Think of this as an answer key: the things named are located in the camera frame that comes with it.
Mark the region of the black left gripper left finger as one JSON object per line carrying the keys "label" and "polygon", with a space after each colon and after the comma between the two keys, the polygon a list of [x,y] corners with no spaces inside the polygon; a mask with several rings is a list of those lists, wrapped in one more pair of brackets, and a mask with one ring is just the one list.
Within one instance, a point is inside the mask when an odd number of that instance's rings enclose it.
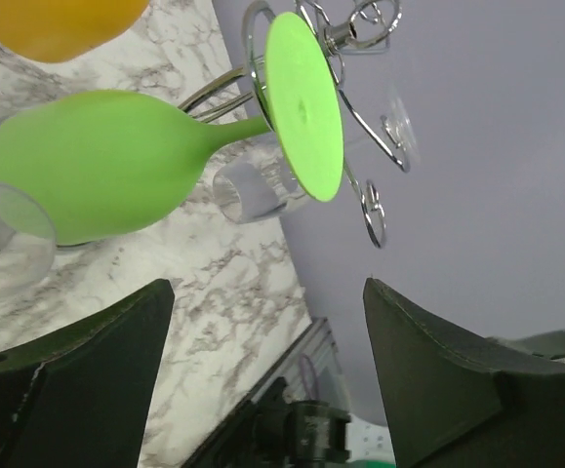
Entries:
{"label": "black left gripper left finger", "polygon": [[0,467],[135,467],[174,307],[157,279],[0,351]]}

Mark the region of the clear wine glass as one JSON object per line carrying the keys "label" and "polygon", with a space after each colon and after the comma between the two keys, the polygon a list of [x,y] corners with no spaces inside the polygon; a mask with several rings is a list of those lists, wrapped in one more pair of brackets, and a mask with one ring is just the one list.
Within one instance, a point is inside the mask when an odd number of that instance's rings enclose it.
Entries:
{"label": "clear wine glass", "polygon": [[334,196],[343,177],[343,151],[372,139],[359,136],[346,144],[318,144],[316,139],[327,134],[310,124],[300,132],[307,138],[307,148],[293,142],[290,155],[274,134],[257,137],[214,176],[214,201],[222,214],[236,224],[247,224],[292,212],[315,194]]}

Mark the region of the green plastic wine glass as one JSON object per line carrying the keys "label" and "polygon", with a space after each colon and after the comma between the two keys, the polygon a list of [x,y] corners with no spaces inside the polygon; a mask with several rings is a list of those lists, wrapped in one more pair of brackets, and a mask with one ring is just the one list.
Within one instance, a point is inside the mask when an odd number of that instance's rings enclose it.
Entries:
{"label": "green plastic wine glass", "polygon": [[209,161],[233,142],[274,133],[286,155],[312,123],[318,144],[343,141],[329,63],[297,14],[271,16],[263,70],[252,76],[257,117],[196,120],[157,97],[123,90],[73,94],[0,126],[0,182],[47,213],[61,246],[131,233],[159,221],[190,194]]}

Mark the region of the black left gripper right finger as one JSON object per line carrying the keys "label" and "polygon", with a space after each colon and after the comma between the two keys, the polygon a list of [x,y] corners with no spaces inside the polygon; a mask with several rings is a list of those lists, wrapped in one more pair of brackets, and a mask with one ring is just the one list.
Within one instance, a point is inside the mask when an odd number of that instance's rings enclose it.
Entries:
{"label": "black left gripper right finger", "polygon": [[399,467],[565,467],[565,363],[438,317],[369,278],[366,324]]}

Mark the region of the clear tall glass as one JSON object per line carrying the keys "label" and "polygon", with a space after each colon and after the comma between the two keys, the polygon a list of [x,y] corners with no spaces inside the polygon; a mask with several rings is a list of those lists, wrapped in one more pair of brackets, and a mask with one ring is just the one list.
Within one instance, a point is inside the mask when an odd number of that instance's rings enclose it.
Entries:
{"label": "clear tall glass", "polygon": [[[0,118],[0,126],[5,121]],[[0,301],[44,279],[56,254],[56,230],[25,192],[0,182]]]}

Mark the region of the orange plastic glass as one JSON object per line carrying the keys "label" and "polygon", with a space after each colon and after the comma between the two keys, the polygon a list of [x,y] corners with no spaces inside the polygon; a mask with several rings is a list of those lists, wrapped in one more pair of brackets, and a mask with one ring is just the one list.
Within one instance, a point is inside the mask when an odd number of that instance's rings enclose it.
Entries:
{"label": "orange plastic glass", "polygon": [[147,6],[142,0],[0,1],[0,44],[27,59],[68,61],[121,35]]}

